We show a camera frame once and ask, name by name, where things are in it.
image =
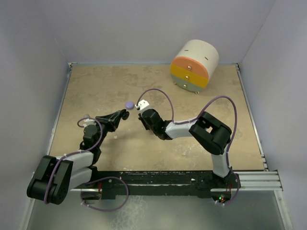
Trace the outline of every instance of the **drawer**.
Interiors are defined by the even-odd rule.
[[[207,69],[201,63],[189,57],[176,57],[171,64],[204,78],[209,78]]]
[[[171,64],[171,74],[185,80],[186,82],[190,82],[198,87],[206,88],[209,79],[198,74],[195,74],[187,69],[178,67],[176,65]]]

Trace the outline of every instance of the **floor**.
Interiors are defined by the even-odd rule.
[[[50,155],[61,156],[78,150],[83,129],[76,122],[85,114],[107,115],[136,102],[149,88],[159,88],[171,98],[175,120],[195,117],[218,95],[231,97],[238,110],[238,129],[230,149],[235,170],[263,170],[254,127],[235,66],[218,66],[206,89],[196,95],[173,84],[169,65],[155,66],[74,66],[66,91]],[[168,100],[160,92],[143,97],[163,119],[171,118]],[[233,129],[234,112],[226,99],[209,106],[209,113]],[[99,170],[211,170],[211,156],[194,138],[162,141],[146,131],[136,109],[109,133],[101,146]]]

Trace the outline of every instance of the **cable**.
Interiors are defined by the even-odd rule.
[[[108,176],[108,177],[101,178],[101,179],[98,179],[98,180],[95,180],[95,181],[87,182],[87,183],[85,183],[85,184],[94,184],[94,183],[97,183],[97,182],[99,182],[99,181],[104,181],[104,180],[109,180],[109,179],[116,179],[116,180],[122,182],[123,185],[124,185],[125,188],[126,188],[126,192],[127,192],[127,193],[126,193],[126,198],[125,198],[124,202],[123,202],[120,206],[118,206],[118,207],[116,207],[116,208],[111,208],[111,209],[97,208],[97,207],[88,205],[88,204],[86,203],[86,200],[82,198],[82,193],[81,193],[81,194],[80,194],[80,198],[81,198],[82,203],[83,203],[85,206],[87,206],[87,207],[89,207],[89,208],[91,208],[91,209],[94,209],[94,210],[97,210],[97,211],[101,211],[101,212],[113,212],[113,211],[119,210],[121,207],[123,207],[123,206],[125,205],[125,203],[128,201],[128,198],[129,198],[129,190],[128,190],[127,184],[126,184],[122,179],[120,179],[120,178],[118,178],[118,177],[114,177],[114,176]]]
[[[152,91],[152,90],[156,90],[156,91],[159,91],[159,92],[163,93],[164,96],[168,99],[169,104],[171,105],[171,109],[172,109],[172,121],[174,121],[174,115],[175,115],[175,113],[174,113],[173,103],[172,103],[171,99],[169,98],[169,96],[168,96],[164,91],[162,91],[162,90],[160,90],[160,89],[158,89],[158,88],[151,88],[151,89],[145,90],[145,91],[140,95],[140,97],[138,98],[138,101],[136,102],[136,105],[139,104],[141,98],[144,96],[145,93],[147,93],[148,91]]]
[[[92,195],[92,196],[95,196],[97,199],[100,199],[100,198],[101,198],[100,195],[96,195],[96,194],[91,193],[91,192],[83,192],[83,193],[84,193],[84,194],[90,194],[90,195]]]
[[[228,100],[231,102],[231,104],[232,104],[232,106],[233,106],[233,108],[234,108],[234,113],[235,113],[235,125],[234,125],[234,131],[233,131],[233,133],[232,133],[232,135],[231,135],[231,138],[230,138],[230,141],[229,141],[229,144],[228,144],[228,146],[227,146],[227,149],[226,149],[226,153],[225,153],[225,154],[226,154],[226,163],[227,163],[227,167],[228,167],[229,171],[236,177],[237,185],[238,185],[238,186],[237,186],[236,193],[235,193],[234,197],[231,198],[228,202],[226,202],[226,204],[229,204],[231,200],[234,200],[234,199],[236,198],[236,196],[237,196],[237,194],[238,194],[238,192],[239,192],[240,184],[241,184],[241,183],[240,183],[239,177],[238,177],[238,176],[234,173],[234,171],[232,170],[232,167],[231,167],[230,164],[229,164],[229,158],[228,158],[228,152],[229,152],[230,146],[231,146],[231,144],[232,144],[232,142],[233,142],[233,140],[234,140],[234,138],[235,138],[236,128],[237,128],[237,111],[236,111],[235,102],[234,102],[230,97],[228,97],[228,96],[225,96],[225,95],[217,96],[217,97],[213,98],[211,101],[209,101],[209,102],[205,105],[205,107],[201,110],[201,112],[198,114],[198,116],[197,116],[196,118],[193,118],[193,119],[188,120],[188,121],[183,121],[183,122],[175,122],[175,121],[174,121],[175,113],[174,113],[173,104],[172,104],[170,98],[168,97],[168,95],[167,95],[165,92],[163,92],[162,90],[160,90],[160,89],[152,88],[152,89],[145,90],[145,91],[140,95],[140,97],[139,97],[139,99],[138,99],[138,101],[137,101],[137,104],[139,103],[139,101],[140,101],[140,99],[143,97],[143,95],[144,95],[145,93],[147,93],[148,91],[151,91],[151,90],[159,91],[159,92],[163,93],[163,94],[166,96],[166,98],[168,99],[168,101],[169,101],[169,103],[170,103],[170,105],[171,105],[171,109],[172,109],[172,122],[174,122],[175,125],[182,125],[182,124],[187,124],[187,123],[191,123],[191,122],[196,121],[196,120],[202,115],[202,113],[209,107],[209,105],[211,105],[211,104],[212,104],[213,102],[215,102],[217,99],[226,98],[226,99],[228,99]]]
[[[62,162],[62,160],[64,160],[65,158],[67,157],[70,157],[70,156],[73,156],[73,155],[76,155],[76,154],[80,154],[80,153],[84,153],[84,152],[87,152],[87,151],[91,151],[93,148],[95,148],[98,143],[101,141],[101,138],[102,138],[102,126],[101,124],[99,123],[99,121],[97,121],[95,118],[92,118],[92,117],[85,117],[85,118],[82,118],[80,119],[78,122],[77,122],[77,126],[79,127],[83,127],[81,125],[79,125],[79,123],[83,120],[86,120],[86,119],[90,119],[90,120],[94,120],[98,125],[99,125],[99,128],[100,128],[100,137],[98,139],[98,141],[93,145],[91,146],[90,148],[86,149],[86,150],[81,150],[81,151],[78,151],[78,152],[72,152],[72,153],[69,153],[69,154],[66,154],[64,156],[62,156],[58,162],[56,163],[56,165],[54,166],[54,169],[51,173],[51,176],[50,176],[50,179],[48,181],[48,185],[47,185],[47,188],[46,188],[46,191],[45,191],[45,195],[44,195],[44,203],[45,204],[48,204],[48,195],[49,195],[49,190],[50,190],[50,187],[51,187],[51,183],[53,181],[53,178],[54,178],[54,175],[56,173],[56,170],[58,169],[59,167],[59,164]]]
[[[227,193],[228,187],[229,187],[229,184],[227,183],[227,188],[226,188],[226,191],[224,192],[224,195]]]
[[[98,193],[100,194],[100,196],[102,195],[101,187],[102,187],[102,183],[99,182],[98,183]]]

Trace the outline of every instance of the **cylindrical container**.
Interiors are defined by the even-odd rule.
[[[206,88],[219,63],[217,50],[201,40],[188,41],[171,63],[174,83],[181,88],[200,92]]]

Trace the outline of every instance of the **purple ball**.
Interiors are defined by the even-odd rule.
[[[133,109],[134,108],[134,103],[133,102],[127,102],[126,103],[126,109]]]

